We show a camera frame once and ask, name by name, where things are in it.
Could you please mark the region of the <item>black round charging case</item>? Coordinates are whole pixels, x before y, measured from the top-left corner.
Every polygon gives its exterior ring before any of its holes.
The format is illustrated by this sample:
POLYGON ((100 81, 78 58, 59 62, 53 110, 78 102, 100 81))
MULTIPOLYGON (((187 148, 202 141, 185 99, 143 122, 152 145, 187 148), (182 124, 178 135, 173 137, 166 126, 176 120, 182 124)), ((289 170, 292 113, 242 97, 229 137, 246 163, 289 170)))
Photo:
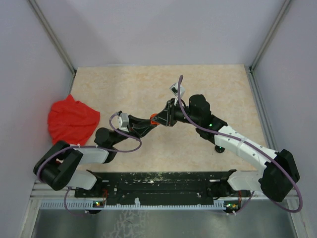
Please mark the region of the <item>black round charging case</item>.
POLYGON ((223 153, 225 151, 225 149, 223 147, 220 147, 220 146, 217 146, 217 145, 214 147, 214 149, 218 153, 223 153))

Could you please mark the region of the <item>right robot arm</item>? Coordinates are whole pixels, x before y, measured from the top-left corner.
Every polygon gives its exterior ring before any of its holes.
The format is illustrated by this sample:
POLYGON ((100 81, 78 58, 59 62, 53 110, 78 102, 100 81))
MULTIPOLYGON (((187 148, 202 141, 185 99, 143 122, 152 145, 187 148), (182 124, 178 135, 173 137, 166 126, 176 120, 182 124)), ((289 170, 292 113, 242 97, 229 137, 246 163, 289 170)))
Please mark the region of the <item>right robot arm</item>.
POLYGON ((235 171, 221 184, 222 192, 233 196, 239 190, 261 191, 274 202, 282 202, 300 175, 291 152, 261 146, 244 137, 225 121, 211 113, 210 104, 201 94, 193 95, 187 107, 172 98, 165 108, 151 116, 152 123, 174 126, 177 122, 195 126, 201 138, 228 150, 251 164, 256 171, 235 171))

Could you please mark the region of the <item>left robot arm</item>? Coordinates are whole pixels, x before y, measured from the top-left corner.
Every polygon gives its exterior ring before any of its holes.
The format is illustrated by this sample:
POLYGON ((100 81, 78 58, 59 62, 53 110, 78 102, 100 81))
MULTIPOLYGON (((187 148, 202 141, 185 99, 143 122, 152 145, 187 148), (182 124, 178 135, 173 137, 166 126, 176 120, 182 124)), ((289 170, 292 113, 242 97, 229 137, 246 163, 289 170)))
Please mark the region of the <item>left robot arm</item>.
POLYGON ((111 162, 117 153, 133 153, 142 146, 142 138, 157 127, 151 119, 140 119, 122 112, 109 119, 110 129, 96 131, 94 145, 56 142, 33 168, 37 179, 55 191, 65 187, 83 188, 91 196, 99 196, 103 184, 92 172, 79 172, 80 164, 111 162))

